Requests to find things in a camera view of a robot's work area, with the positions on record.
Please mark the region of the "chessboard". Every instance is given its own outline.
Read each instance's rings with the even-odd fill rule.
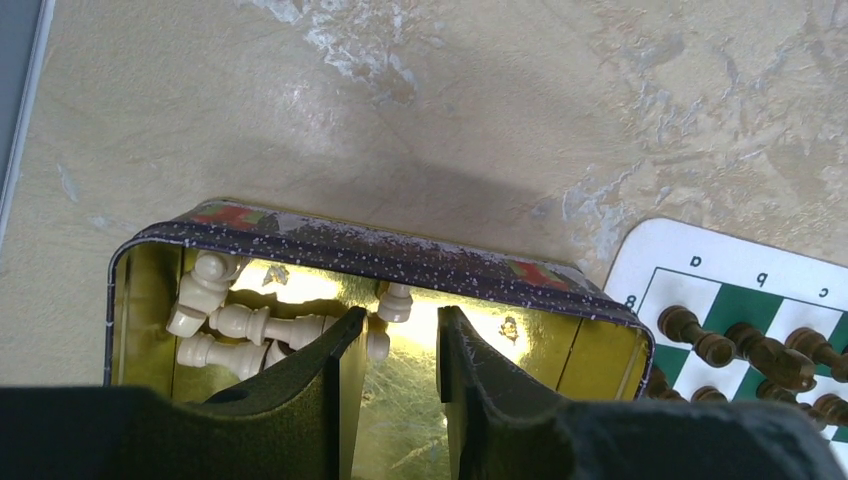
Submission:
[[[766,377],[738,356],[714,368],[689,343],[670,340],[658,324],[669,307],[685,307],[704,331],[719,335],[747,322],[784,343],[807,327],[837,354],[848,347],[848,268],[667,219],[630,232],[604,290],[651,329],[654,365],[687,401],[702,387],[730,401],[757,400]],[[827,366],[814,368],[816,385],[797,393],[798,403],[814,405],[826,394],[848,399],[848,383],[834,380]],[[828,422],[822,435],[848,471],[848,425]]]

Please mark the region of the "chess piece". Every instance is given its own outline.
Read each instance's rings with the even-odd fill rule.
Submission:
[[[840,355],[833,350],[824,335],[806,327],[790,333],[786,346],[798,350],[814,362],[830,367],[830,374],[840,383],[848,383],[848,355]]]
[[[267,339],[280,340],[292,350],[300,350],[315,341],[338,320],[326,315],[305,315],[294,320],[271,317],[271,309],[252,310],[230,304],[209,315],[209,326],[230,338],[247,338],[255,345]],[[369,331],[366,336],[368,356],[384,360],[389,355],[390,339],[385,332]]]
[[[389,283],[389,288],[380,295],[377,316],[389,323],[403,323],[409,320],[411,310],[412,296],[409,294],[409,286]]]
[[[215,341],[212,335],[198,333],[180,342],[177,363],[189,367],[221,365],[235,373],[239,380],[247,380],[262,369],[266,350],[267,343],[258,346],[250,342],[229,345]]]
[[[725,333],[736,344],[736,355],[781,388],[809,392],[816,386],[816,364],[801,352],[766,337],[753,325],[739,322]]]
[[[244,264],[241,257],[199,252],[194,268],[180,279],[177,303],[165,329],[184,338],[197,333],[206,317],[224,303]]]
[[[704,386],[697,390],[692,394],[693,402],[727,402],[727,397],[724,396],[723,393],[719,392],[717,388],[712,386]]]
[[[286,356],[279,341],[271,342],[271,346],[268,347],[268,353],[265,354],[265,369],[276,365],[280,360],[286,358]]]
[[[848,402],[838,396],[828,393],[819,397],[813,408],[824,415],[829,425],[848,427]]]
[[[665,373],[656,365],[651,367],[651,375],[648,377],[646,393],[649,398],[657,400],[668,400],[672,402],[686,401],[686,399],[683,398],[677,390],[671,388],[671,385],[668,384],[668,379],[666,378]]]
[[[757,398],[760,400],[772,400],[795,406],[810,417],[810,420],[813,421],[813,424],[819,431],[824,430],[827,426],[827,422],[821,412],[813,408],[813,406],[809,403],[799,403],[798,400],[795,399],[795,395],[780,388],[771,380],[763,380],[763,382],[757,387]]]
[[[736,356],[736,347],[727,338],[705,331],[698,317],[686,307],[675,305],[666,308],[657,321],[660,331],[673,342],[689,343],[695,354],[711,367],[724,367]]]

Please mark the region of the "white square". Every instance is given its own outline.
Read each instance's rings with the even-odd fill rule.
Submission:
[[[657,269],[642,304],[639,305],[638,299],[636,301],[636,305],[639,307],[636,315],[642,323],[651,329],[657,345],[690,349],[692,346],[689,344],[672,342],[666,338],[657,327],[657,320],[666,308],[673,305],[682,305],[692,311],[703,325],[707,313],[710,312],[713,301],[718,295],[719,288],[721,288],[721,284],[718,282]]]
[[[830,442],[830,451],[836,457],[836,463],[842,467],[842,473],[848,477],[848,443]]]
[[[767,337],[785,342],[786,337],[796,328],[808,327],[827,338],[836,329],[841,316],[842,312],[838,310],[784,298],[765,334]]]
[[[745,373],[751,366],[743,360],[733,360],[730,365],[713,368],[691,352],[680,370],[674,389],[686,400],[692,399],[692,394],[701,387],[711,386],[723,393],[728,400],[736,395],[739,385],[745,378]]]

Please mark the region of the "chess set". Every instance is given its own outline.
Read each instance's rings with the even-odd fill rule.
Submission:
[[[604,290],[654,336],[647,397],[794,405],[848,471],[848,268],[652,219]]]

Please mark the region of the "black object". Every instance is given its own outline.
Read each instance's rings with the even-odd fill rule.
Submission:
[[[572,402],[457,307],[439,310],[438,386],[454,479],[840,479],[827,443],[770,404]]]
[[[0,477],[349,478],[365,314],[203,404],[138,387],[0,389]]]
[[[354,307],[285,361],[203,404],[135,387],[0,389],[3,478],[349,478],[365,368]],[[454,479],[843,479],[794,409],[573,402],[439,310]]]

